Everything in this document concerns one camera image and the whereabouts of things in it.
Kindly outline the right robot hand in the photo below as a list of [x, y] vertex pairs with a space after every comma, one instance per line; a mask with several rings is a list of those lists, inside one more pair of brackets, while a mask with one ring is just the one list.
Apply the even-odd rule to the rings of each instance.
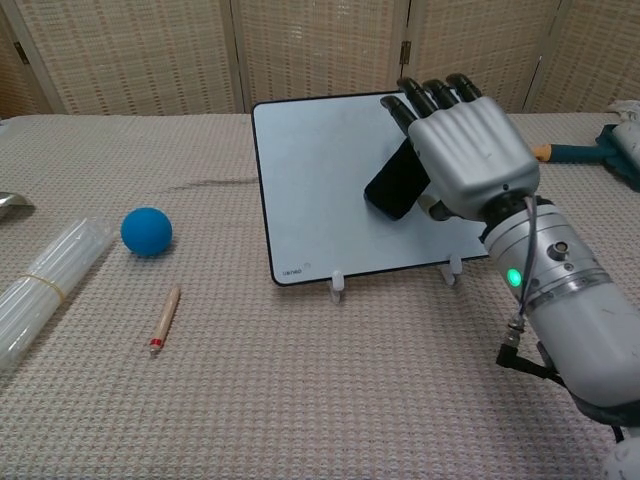
[[402, 218], [427, 188], [429, 215], [498, 223], [536, 204], [537, 161], [502, 108], [464, 74], [418, 83], [398, 79], [401, 97], [380, 104], [404, 139], [368, 184], [367, 195], [393, 219]]

